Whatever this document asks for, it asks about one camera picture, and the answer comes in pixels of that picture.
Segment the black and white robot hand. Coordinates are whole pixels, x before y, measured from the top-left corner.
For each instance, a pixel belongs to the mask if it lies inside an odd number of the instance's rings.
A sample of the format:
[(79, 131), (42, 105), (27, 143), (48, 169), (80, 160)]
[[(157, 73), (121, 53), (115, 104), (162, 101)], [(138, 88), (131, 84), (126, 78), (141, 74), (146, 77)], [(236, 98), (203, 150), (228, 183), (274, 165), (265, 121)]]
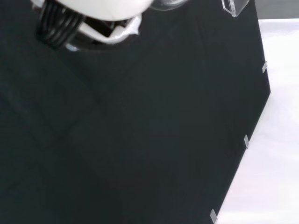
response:
[(151, 0), (34, 0), (36, 38), (47, 47), (105, 51), (137, 35)]

